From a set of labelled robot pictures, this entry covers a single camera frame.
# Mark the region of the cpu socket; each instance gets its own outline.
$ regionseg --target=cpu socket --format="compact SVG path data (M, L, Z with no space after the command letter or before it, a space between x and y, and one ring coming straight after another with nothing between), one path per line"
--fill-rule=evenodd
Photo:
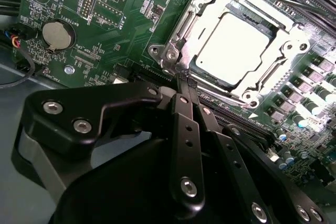
M190 0L166 45L148 52L166 74L188 70L201 90L256 108L309 49L300 25L265 0Z

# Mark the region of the capacitor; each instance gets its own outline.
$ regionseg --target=capacitor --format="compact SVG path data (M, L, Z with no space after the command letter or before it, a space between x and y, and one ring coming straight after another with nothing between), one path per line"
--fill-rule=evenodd
M336 95L329 92L326 89L322 89L321 91L318 92L318 96L322 99L324 99L326 102L336 102Z
M305 107L312 115L319 115L322 112L322 109L314 102L308 102Z
M329 83L336 88L336 78L331 79Z
M282 159L285 160L285 162L286 162L287 165L290 165L290 164L292 164L294 162L294 158L292 157L292 154L290 154L290 151L285 152L282 155Z
M305 127L308 126L308 120L304 119L301 115L295 115L295 116L293 116L292 120L300 128L305 128Z
M287 167L286 162L282 158L277 159L275 164L279 167L280 170L284 170Z
M301 158L302 159L308 158L308 153L307 152L301 152Z
M275 134L280 141L285 141L287 139L287 136L282 129L276 129Z

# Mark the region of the surface-mount component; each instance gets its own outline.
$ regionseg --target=surface-mount component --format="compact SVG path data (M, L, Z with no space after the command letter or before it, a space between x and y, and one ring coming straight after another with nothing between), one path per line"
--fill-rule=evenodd
M282 112L278 111L273 106L271 106L266 113L276 121L281 121L285 117Z
M326 60L321 56L317 56L312 63L326 72L331 72L332 70L335 69L333 63L331 63L330 61Z
M282 89L282 93L293 102L300 102L303 99L303 96L300 95L298 92L295 92L288 86L284 86Z
M307 68L303 71L302 73L304 76L308 77L310 80L313 82L320 82L324 79L324 76L317 73L315 70L312 68Z
M42 27L42 36L51 51L70 48L76 41L76 34L72 26L60 19L45 23Z
M295 116L293 116L292 120L300 128L304 128L304 127L308 126L308 120L306 120L305 118L303 118L301 115L295 115Z
M313 89L311 85L303 81L301 78L294 79L292 84L304 93L307 93Z
M286 111L286 112L290 112L292 111L295 106L287 101L285 101L283 98L279 97L276 101L275 104L281 108L282 110Z

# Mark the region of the metal lever arm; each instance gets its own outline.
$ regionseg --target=metal lever arm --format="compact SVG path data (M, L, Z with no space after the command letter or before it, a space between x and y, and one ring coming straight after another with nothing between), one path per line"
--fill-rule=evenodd
M233 125L229 125L223 128L223 132L234 139L257 186L273 188L271 194L264 196L271 202L278 220L281 223L328 223L321 209L291 182L243 132L239 135L235 134L234 128Z
M196 107L203 132L202 138L217 153L218 162L227 174L238 200L240 216L244 223L273 223L245 163L231 137L219 133L214 114L205 106Z

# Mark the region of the green circuit board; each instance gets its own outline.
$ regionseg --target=green circuit board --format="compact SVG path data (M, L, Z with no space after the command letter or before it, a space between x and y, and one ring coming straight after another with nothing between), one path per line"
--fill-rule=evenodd
M150 44L165 44L174 26L187 6L189 0L22 0L20 8L20 22L39 30L39 36L28 41L21 41L21 46L34 57L34 61L44 66L45 77L66 87L104 85L113 83L116 68L124 66L129 69L141 69L157 78L167 79L160 66L149 56L147 48ZM269 4L276 6L276 1ZM286 7L278 8L287 16L291 16ZM76 33L74 45L66 50L52 52L42 39L41 29L51 20L65 20ZM300 15L294 18L298 22L304 21ZM301 55L293 62L288 80L293 76L300 76L312 60L317 56L329 53L329 59L336 59L331 51L335 40L326 32L309 24L309 34L312 50ZM65 66L72 66L74 73L65 73ZM325 74L325 79L336 77L336 72ZM316 121L318 133L312 129L298 128L288 113L284 120L273 120L266 111L275 105L279 90L273 90L261 97L261 105L254 110L230 106L213 97L204 97L218 108L228 110L246 122L267 131L274 131L282 127L288 134L284 143L292 151L296 163L287 170L287 174L294 181L299 182L300 176L307 170L308 165L320 158L325 164L334 161L329 156L335 150L330 144L331 132L334 128L327 127L326 121L333 120L336 127L336 109L332 104L324 108L323 116ZM302 152L309 154L302 159Z
M113 78L117 64L144 68L164 77L146 47L164 44L188 0L23 0L20 21L41 29L53 19L67 21L75 30L71 49L46 50L41 39L22 41L43 74L67 87L103 85ZM75 69L72 76L65 65Z

